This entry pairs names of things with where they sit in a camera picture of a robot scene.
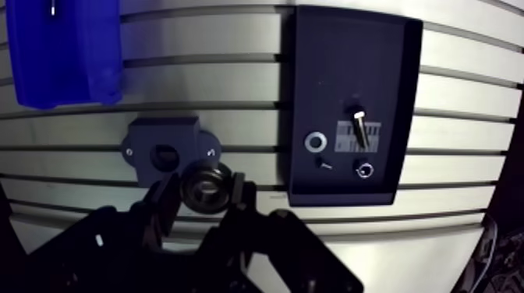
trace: metal washer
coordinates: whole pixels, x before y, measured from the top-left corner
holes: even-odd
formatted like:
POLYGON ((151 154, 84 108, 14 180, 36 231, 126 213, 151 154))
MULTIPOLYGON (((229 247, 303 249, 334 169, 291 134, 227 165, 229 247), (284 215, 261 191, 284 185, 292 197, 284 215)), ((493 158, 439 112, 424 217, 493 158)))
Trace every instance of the metal washer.
POLYGON ((306 136, 306 139, 304 140, 304 147, 306 150, 308 150, 310 153, 316 154, 323 151, 328 146, 328 138, 322 133, 322 132, 312 132, 306 136), (315 147, 311 145, 311 142, 313 139, 319 139, 320 145, 315 147))

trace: white slatwall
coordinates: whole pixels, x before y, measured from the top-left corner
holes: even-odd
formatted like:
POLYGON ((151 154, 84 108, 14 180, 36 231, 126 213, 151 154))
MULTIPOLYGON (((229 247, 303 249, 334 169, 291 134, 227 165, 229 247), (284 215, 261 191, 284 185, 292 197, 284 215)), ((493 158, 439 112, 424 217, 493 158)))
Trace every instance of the white slatwall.
MULTIPOLYGON (((269 150, 282 147, 278 138, 290 127, 290 111, 274 106, 290 99, 282 94, 289 87, 289 65, 275 61, 275 55, 288 54, 281 51, 281 25, 290 8, 272 6, 308 4, 386 12, 428 24, 401 186, 391 206, 291 208, 284 192, 266 191, 259 192, 258 210, 292 209, 313 231, 331 236, 479 224, 511 142, 514 125, 508 120, 516 118, 522 96, 516 85, 524 82, 524 16, 517 10, 524 5, 504 2, 512 8, 480 0, 121 0, 127 19, 123 100, 113 108, 68 106, 45 115, 16 103, 9 51, 0 50, 0 173, 6 175, 0 182, 16 213, 13 226, 32 250, 65 227, 28 224, 27 215, 72 223, 85 209, 126 210, 140 199, 145 190, 132 187, 135 172, 115 151, 139 116, 198 115, 205 129, 235 150, 223 154, 229 167, 244 171, 264 190, 283 190, 278 166, 289 154, 269 150), (261 147, 268 151, 253 152, 261 147)), ((0 12, 0 44, 6 41, 0 12)), ((180 215, 184 221, 175 225, 174 235, 204 233, 221 217, 185 207, 180 215)), ((391 258, 403 272, 395 277, 399 280, 419 272, 435 276, 432 269, 421 270, 427 267, 422 263, 434 262, 436 271, 447 272, 434 283, 421 281, 417 290, 407 281, 395 290, 449 291, 479 236, 473 229, 455 234, 453 241, 436 237, 413 253, 420 262, 412 258, 401 270, 391 258), (443 251, 448 257, 436 257, 443 251)), ((353 253, 388 259, 381 254, 386 251, 406 258, 423 240, 395 243, 347 241, 334 250, 343 259, 353 253)), ((380 284, 393 279, 392 267, 373 263, 348 261, 367 293, 384 291, 380 284), (389 275, 376 281, 382 274, 389 275)))

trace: black panel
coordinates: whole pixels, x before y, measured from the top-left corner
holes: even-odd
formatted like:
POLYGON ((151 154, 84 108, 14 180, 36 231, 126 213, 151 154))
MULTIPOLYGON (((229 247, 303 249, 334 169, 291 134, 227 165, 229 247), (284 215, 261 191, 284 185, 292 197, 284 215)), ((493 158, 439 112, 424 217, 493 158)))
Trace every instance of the black panel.
POLYGON ((298 7, 294 21, 291 204, 391 204, 415 101, 422 23, 313 6, 298 7), (358 112, 367 139, 359 136, 358 112), (327 140, 318 153, 304 146, 312 132, 327 140), (369 171, 367 164, 373 174, 363 178, 356 169, 369 171))

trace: blue container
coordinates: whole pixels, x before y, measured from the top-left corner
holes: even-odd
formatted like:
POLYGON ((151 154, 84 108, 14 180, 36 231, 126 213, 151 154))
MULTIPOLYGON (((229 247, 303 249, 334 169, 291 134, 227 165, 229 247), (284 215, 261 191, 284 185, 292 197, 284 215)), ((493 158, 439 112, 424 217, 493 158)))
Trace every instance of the blue container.
POLYGON ((19 104, 114 104, 122 99, 118 0, 7 0, 19 104))

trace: metal bolt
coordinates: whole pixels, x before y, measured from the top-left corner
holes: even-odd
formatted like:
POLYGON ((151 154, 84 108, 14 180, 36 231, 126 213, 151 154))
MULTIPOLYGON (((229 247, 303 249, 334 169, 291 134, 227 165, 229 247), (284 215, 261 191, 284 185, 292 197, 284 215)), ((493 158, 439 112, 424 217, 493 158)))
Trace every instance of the metal bolt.
POLYGON ((323 169, 333 170, 333 166, 331 166, 328 163, 324 163, 324 162, 322 162, 322 164, 320 164, 320 167, 323 168, 323 169))

